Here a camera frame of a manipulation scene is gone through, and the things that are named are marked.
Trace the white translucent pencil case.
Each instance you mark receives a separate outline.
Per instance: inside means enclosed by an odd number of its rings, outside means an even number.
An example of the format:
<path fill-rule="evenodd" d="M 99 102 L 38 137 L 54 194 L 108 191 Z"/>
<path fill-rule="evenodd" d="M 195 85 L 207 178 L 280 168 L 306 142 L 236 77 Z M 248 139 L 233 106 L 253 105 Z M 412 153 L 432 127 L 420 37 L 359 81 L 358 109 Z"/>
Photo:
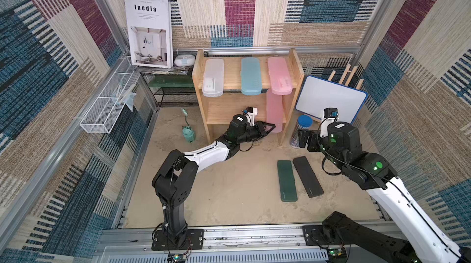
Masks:
<path fill-rule="evenodd" d="M 208 98 L 219 97 L 224 90 L 224 60 L 210 58 L 206 61 L 202 94 Z"/>

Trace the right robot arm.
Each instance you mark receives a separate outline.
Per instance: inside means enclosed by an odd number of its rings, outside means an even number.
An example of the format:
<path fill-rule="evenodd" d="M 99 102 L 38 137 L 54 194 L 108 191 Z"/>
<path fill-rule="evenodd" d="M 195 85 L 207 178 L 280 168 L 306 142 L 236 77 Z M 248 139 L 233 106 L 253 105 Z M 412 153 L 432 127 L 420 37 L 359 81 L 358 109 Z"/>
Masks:
<path fill-rule="evenodd" d="M 320 152 L 339 174 L 366 191 L 401 230 L 404 239 L 387 236 L 333 212 L 322 222 L 321 243 L 357 245 L 388 263 L 468 263 L 469 247 L 460 247 L 429 218 L 390 163 L 363 150 L 359 131 L 347 122 L 327 118 L 320 129 L 298 132 L 299 146 Z"/>

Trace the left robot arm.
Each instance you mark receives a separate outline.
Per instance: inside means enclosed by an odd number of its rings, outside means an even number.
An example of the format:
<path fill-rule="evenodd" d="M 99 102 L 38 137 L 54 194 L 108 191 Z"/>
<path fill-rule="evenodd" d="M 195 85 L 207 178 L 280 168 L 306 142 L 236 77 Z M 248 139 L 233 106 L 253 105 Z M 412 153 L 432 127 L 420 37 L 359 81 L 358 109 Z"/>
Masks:
<path fill-rule="evenodd" d="M 240 152 L 241 144 L 261 140 L 276 127 L 273 123 L 255 121 L 254 111 L 247 108 L 233 117 L 225 133 L 212 144 L 191 152 L 171 151 L 152 180 L 164 216 L 163 223 L 152 233 L 152 250 L 201 249 L 202 230 L 188 229 L 184 208 L 197 173 L 229 160 Z"/>

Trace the black pencil case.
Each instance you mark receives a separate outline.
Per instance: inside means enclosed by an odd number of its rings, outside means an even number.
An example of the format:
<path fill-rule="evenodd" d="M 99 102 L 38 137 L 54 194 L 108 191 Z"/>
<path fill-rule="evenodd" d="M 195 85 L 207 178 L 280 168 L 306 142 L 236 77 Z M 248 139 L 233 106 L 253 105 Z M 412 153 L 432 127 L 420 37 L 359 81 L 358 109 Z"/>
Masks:
<path fill-rule="evenodd" d="M 324 194 L 308 159 L 305 156 L 297 157 L 293 160 L 301 182 L 309 198 L 315 198 Z"/>

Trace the dark green pencil case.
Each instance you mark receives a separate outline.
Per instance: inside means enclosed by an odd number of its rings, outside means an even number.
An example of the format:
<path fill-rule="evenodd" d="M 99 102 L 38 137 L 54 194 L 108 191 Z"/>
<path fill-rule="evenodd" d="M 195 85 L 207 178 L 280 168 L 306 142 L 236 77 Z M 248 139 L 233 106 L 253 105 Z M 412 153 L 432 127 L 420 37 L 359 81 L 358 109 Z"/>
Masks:
<path fill-rule="evenodd" d="M 296 202 L 298 195 L 291 161 L 278 160 L 277 170 L 281 200 L 283 202 Z"/>

